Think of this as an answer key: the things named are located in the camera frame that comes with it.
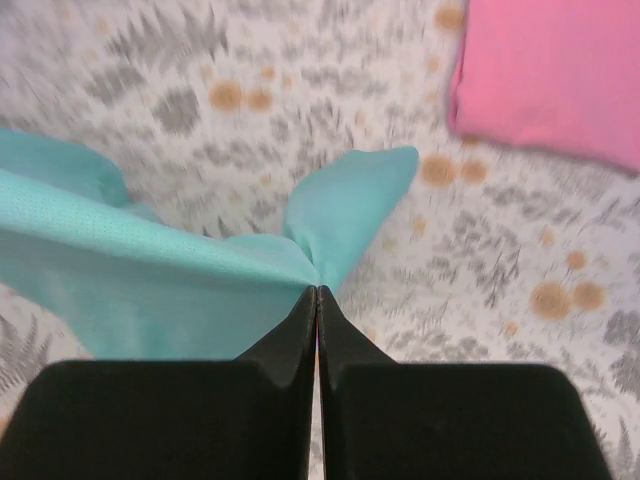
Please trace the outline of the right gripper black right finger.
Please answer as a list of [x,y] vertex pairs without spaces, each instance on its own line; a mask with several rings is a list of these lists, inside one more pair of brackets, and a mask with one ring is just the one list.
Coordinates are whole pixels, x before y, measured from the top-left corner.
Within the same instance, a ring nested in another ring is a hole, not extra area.
[[317,291],[329,479],[607,479],[580,396],[527,363],[399,363]]

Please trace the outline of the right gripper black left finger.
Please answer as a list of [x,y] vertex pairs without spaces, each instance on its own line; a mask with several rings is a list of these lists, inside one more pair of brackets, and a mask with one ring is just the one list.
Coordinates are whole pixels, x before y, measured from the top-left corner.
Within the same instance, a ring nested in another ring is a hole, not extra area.
[[230,361],[64,361],[1,439],[5,479],[303,479],[317,291]]

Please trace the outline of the teal t-shirt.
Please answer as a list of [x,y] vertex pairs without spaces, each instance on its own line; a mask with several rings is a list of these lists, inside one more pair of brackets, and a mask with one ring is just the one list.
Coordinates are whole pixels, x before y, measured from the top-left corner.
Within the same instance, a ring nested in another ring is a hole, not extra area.
[[351,151],[302,180],[282,231],[225,239],[161,223],[80,145],[1,133],[1,281],[98,359],[230,359],[306,288],[337,289],[407,193],[412,147]]

